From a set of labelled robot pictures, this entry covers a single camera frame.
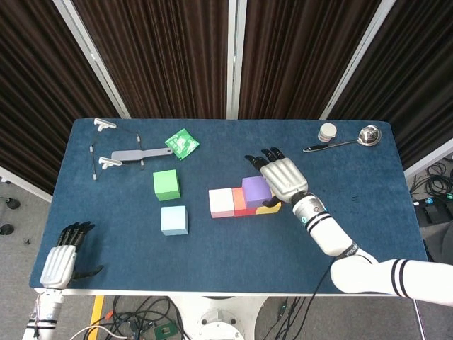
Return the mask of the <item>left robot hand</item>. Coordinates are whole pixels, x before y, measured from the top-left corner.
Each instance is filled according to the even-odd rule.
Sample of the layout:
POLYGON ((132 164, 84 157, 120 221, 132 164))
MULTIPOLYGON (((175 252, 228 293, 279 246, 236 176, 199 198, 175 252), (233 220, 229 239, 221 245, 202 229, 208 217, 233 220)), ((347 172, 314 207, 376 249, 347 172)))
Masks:
POLYGON ((52 247, 47 255, 41 273, 40 284, 44 288, 63 290, 72 281, 96 276, 103 270, 104 266, 99 265, 88 272, 74 271, 78 251, 86 235, 94 227, 95 225, 90 221, 75 222, 61 231, 56 246, 52 247))

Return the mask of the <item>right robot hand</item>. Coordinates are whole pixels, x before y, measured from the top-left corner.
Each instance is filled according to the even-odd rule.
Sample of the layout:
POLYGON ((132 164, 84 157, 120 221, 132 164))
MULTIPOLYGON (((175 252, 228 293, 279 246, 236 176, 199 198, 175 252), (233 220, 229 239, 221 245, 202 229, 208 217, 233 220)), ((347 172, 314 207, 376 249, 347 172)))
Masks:
POLYGON ((294 162, 277 147, 262 149, 261 152, 265 158, 249 154, 244 158, 260 172, 274 194, 271 199, 263 201, 263 205, 268 208, 278 203, 296 205, 308 193, 307 180, 294 162))

